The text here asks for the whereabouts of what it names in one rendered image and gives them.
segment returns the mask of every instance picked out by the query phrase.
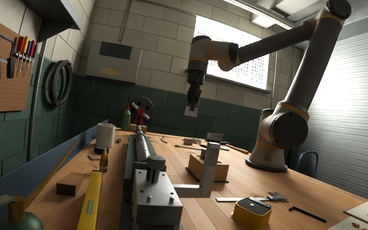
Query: coiled cable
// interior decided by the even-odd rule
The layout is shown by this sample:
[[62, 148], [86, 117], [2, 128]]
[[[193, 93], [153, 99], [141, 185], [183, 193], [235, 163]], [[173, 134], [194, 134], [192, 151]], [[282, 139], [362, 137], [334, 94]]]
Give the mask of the coiled cable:
[[[56, 95], [56, 81], [58, 74], [60, 71], [62, 71], [62, 68], [65, 68], [66, 71], [66, 85], [65, 85], [65, 91], [63, 92], [62, 98], [58, 99]], [[57, 117], [57, 132], [59, 131], [59, 117], [60, 117], [60, 108], [65, 105], [67, 98], [69, 97], [70, 93], [70, 86], [72, 84], [72, 66], [71, 63], [68, 60], [60, 60], [57, 63], [55, 63], [54, 67], [51, 71], [51, 76], [48, 80], [48, 96], [49, 100], [52, 103], [52, 106], [59, 108], [59, 113]], [[55, 146], [56, 146], [56, 140], [58, 138], [58, 133], [55, 137]]]

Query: wooden box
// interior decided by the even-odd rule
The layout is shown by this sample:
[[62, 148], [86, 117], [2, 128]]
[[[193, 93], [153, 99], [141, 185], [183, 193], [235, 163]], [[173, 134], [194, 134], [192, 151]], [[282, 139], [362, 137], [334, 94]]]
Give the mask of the wooden box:
[[86, 174], [71, 172], [57, 182], [57, 194], [75, 196]]
[[[188, 169], [197, 177], [201, 179], [203, 173], [204, 160], [200, 159], [200, 154], [190, 154], [190, 161], [188, 162]], [[218, 159], [217, 169], [215, 170], [214, 180], [225, 181], [228, 174], [229, 164]]]
[[[135, 133], [136, 132], [136, 125], [135, 124], [130, 124], [129, 131]], [[147, 132], [147, 126], [142, 125], [142, 131], [145, 134]]]

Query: wooden hammer handle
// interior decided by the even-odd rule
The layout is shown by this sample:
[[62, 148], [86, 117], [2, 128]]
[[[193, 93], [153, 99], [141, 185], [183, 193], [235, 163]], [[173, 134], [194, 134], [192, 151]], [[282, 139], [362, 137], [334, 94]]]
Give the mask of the wooden hammer handle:
[[248, 150], [245, 150], [245, 149], [240, 149], [240, 148], [237, 148], [237, 147], [234, 147], [232, 145], [229, 145], [229, 144], [225, 144], [226, 146], [232, 148], [232, 149], [235, 149], [235, 150], [238, 150], [240, 151], [241, 153], [245, 153], [245, 154], [249, 154]]

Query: ceiling light fixture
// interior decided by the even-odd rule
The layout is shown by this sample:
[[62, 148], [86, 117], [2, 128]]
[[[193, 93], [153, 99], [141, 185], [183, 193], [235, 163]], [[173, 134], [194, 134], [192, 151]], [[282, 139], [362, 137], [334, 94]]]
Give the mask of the ceiling light fixture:
[[247, 0], [224, 0], [228, 3], [234, 4], [235, 6], [239, 6], [243, 9], [246, 9], [249, 12], [252, 12], [256, 15], [266, 17], [275, 21], [276, 24], [282, 26], [285, 29], [292, 29], [295, 28], [297, 25], [293, 22], [290, 22], [287, 19], [281, 19], [274, 15], [274, 13], [270, 12], [269, 10], [264, 9], [263, 7], [257, 5], [256, 3], [250, 2], [248, 3]]

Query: beige block wall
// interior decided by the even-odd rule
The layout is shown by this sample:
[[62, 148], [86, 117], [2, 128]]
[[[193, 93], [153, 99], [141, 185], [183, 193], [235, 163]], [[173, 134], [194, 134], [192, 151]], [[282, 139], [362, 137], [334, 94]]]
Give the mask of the beige block wall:
[[[251, 13], [224, 0], [149, 0], [195, 13], [209, 19], [233, 26], [259, 38], [266, 38], [284, 31], [274, 25], [260, 28], [250, 22]], [[188, 57], [190, 53], [196, 16], [138, 0], [132, 0], [127, 15], [124, 35], [121, 30], [127, 0], [97, 0], [90, 18], [87, 41], [83, 47], [82, 63], [87, 62], [91, 41], [108, 41], [129, 45], [143, 50], [140, 60], [137, 85], [186, 94]], [[303, 52], [293, 47], [278, 52], [273, 104], [283, 100], [291, 82], [291, 73], [297, 71]], [[267, 78], [267, 90], [273, 90], [275, 53], [271, 54]], [[81, 65], [79, 75], [84, 76]], [[247, 106], [254, 109], [270, 108], [272, 93], [264, 93], [223, 80], [206, 77], [201, 86], [201, 97], [221, 102]]]
[[[57, 62], [69, 60], [73, 72], [79, 73], [91, 15], [96, 0], [69, 0], [77, 16], [82, 21], [82, 30], [67, 29], [48, 39], [45, 58]], [[21, 36], [29, 36], [30, 40], [38, 37], [42, 19], [21, 0], [0, 0], [0, 23], [12, 29]]]

